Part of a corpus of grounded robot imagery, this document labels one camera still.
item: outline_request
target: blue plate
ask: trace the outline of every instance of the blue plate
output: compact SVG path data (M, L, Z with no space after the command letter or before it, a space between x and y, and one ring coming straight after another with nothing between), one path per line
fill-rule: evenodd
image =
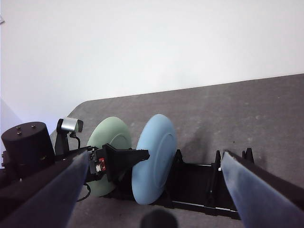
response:
M160 197L176 147L172 122L162 114L153 116L145 125L136 147L148 150L150 154L148 160L136 164L132 170L132 191L137 203L150 204Z

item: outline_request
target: black cylindrical container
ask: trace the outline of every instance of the black cylindrical container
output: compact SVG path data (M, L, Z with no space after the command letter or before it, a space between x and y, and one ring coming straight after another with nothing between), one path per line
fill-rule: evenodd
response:
M20 178L32 175L55 162L48 129L42 122L17 125L3 133L1 138Z

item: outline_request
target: black plastic holder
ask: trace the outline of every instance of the black plastic holder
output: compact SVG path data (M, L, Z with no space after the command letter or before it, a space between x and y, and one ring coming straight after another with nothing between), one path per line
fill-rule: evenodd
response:
M243 159L253 162L251 148L243 152ZM240 219L220 168L220 151L212 164L185 163L177 150L166 181L165 191L152 204ZM106 198L135 200L132 193L132 169L129 169L116 189Z

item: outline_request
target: black bracket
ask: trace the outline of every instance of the black bracket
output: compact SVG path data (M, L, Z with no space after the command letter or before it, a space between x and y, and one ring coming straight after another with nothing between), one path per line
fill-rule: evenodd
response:
M107 174L109 182L117 180L125 171L149 157L148 150L118 150L108 143L102 149L93 148L89 152L86 182L98 180L103 174Z
M242 158L250 161L251 163L255 163L251 148L247 148L246 151L242 151Z
M57 128L56 128L57 137L55 142L56 158L60 158L60 159L62 159L64 155L70 151L67 140L67 134L69 133L69 131L61 129L62 122L63 119L58 120Z
M217 190L217 182L218 182L218 174L219 174L219 168L220 168L220 152L217 150L216 156L215 156L215 162L211 163L212 167L212 176L208 180L208 187L207 187L207 200L205 203L206 207L215 208L216 206L216 190Z

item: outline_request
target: white wall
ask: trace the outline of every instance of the white wall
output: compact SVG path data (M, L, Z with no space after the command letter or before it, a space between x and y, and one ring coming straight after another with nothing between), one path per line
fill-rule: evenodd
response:
M1 131L79 103L304 72L302 0L2 0Z

